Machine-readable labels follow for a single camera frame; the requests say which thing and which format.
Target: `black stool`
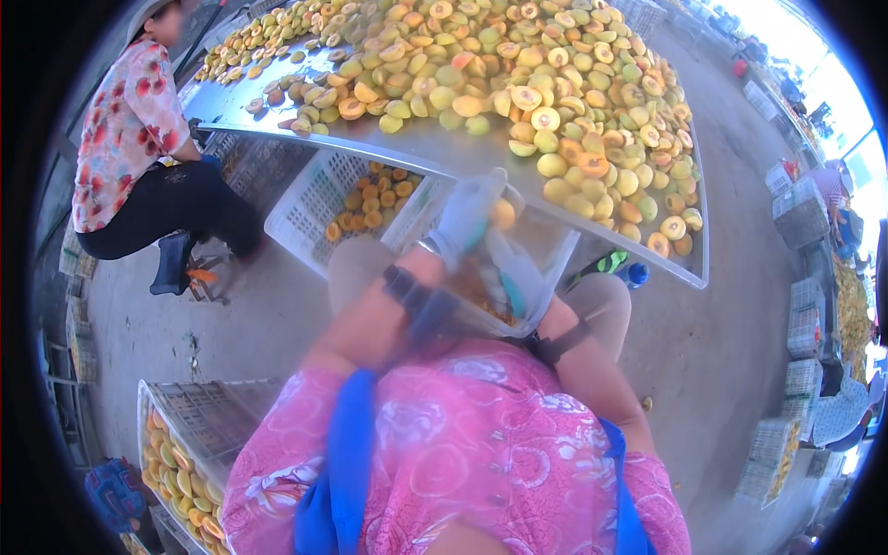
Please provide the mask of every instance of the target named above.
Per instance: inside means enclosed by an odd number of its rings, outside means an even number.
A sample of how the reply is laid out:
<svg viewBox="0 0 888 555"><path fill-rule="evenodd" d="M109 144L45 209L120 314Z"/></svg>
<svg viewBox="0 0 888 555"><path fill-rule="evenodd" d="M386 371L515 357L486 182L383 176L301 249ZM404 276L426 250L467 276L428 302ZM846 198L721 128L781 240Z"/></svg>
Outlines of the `black stool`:
<svg viewBox="0 0 888 555"><path fill-rule="evenodd" d="M194 258L191 249L204 238L202 234L182 231L157 241L156 245L161 250L161 259L157 265L155 281L148 289L152 295L172 293L178 296L188 289L191 291L192 296L189 299L191 301L227 304L227 299L216 295L210 288L210 284L218 280L211 270L219 264L228 262L231 255Z"/></svg>

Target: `gloved hand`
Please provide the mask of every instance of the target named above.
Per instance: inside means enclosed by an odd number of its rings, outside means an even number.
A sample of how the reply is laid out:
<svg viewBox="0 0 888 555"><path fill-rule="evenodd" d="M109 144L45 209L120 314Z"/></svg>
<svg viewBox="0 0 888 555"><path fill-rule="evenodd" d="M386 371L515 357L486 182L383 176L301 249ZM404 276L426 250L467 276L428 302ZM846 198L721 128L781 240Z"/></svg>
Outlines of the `gloved hand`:
<svg viewBox="0 0 888 555"><path fill-rule="evenodd" d="M451 274L463 254L475 246L488 228L490 208L505 189L506 172L494 168L486 176L459 181L450 193L441 220L429 237L437 243Z"/></svg>
<svg viewBox="0 0 888 555"><path fill-rule="evenodd" d="M216 168L219 171L222 171L222 161L219 160L216 156L201 155L201 162L212 164L214 168Z"/></svg>
<svg viewBox="0 0 888 555"><path fill-rule="evenodd" d="M495 229L488 229L484 243L494 265L499 269L500 281L512 314L536 325L543 318L550 300L543 295L543 275L540 270L521 245L507 240Z"/></svg>

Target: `pink shirt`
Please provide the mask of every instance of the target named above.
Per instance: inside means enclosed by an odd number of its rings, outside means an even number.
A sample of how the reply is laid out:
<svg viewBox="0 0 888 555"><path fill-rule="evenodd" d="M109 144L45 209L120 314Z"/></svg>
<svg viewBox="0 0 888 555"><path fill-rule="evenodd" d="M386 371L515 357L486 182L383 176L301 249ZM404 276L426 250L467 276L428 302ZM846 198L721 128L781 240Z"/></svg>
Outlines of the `pink shirt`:
<svg viewBox="0 0 888 555"><path fill-rule="evenodd" d="M162 45L130 45L102 80L83 122L71 218L74 230L105 227L133 184L189 140L170 56Z"/></svg>
<svg viewBox="0 0 888 555"><path fill-rule="evenodd" d="M244 447L220 521L233 552L293 552L296 505L323 464L342 381L293 376ZM422 553L454 518L519 553L612 553L614 462L598 419L521 350L464 341L403 364L377 386L376 446L363 552ZM629 453L624 477L661 555L690 553L669 476Z"/></svg>
<svg viewBox="0 0 888 555"><path fill-rule="evenodd" d="M806 176L814 180L817 190L823 197L827 208L840 206L842 200L848 196L842 185L842 176L838 172L838 160L829 160L823 168L806 172Z"/></svg>

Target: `water bottle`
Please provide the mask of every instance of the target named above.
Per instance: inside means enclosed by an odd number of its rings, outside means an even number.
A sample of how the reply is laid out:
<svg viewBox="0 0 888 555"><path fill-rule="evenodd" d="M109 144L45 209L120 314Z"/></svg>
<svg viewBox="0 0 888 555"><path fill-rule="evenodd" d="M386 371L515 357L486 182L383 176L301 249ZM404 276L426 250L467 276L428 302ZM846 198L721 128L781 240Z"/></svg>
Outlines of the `water bottle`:
<svg viewBox="0 0 888 555"><path fill-rule="evenodd" d="M626 283L629 290L638 289L647 281L647 277L651 271L640 262L624 266L620 270L614 272L614 275Z"/></svg>

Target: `blue apron strap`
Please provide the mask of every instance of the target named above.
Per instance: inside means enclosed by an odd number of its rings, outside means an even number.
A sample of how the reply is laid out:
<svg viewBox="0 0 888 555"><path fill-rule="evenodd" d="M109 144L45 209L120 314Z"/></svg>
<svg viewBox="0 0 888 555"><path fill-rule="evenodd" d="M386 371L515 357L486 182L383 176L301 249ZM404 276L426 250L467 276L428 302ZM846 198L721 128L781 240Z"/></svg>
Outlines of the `blue apron strap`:
<svg viewBox="0 0 888 555"><path fill-rule="evenodd" d="M377 374L358 369L339 389L327 434L327 465L299 501L297 555L358 551L373 456Z"/></svg>
<svg viewBox="0 0 888 555"><path fill-rule="evenodd" d="M623 480L622 468L626 462L626 438L623 437L620 428L609 423L604 418L599 418L601 427L604 428L611 447L605 453L608 458L614 459L616 470L616 550L615 555L656 555L656 549L647 537L638 511L635 510L635 502L626 482Z"/></svg>

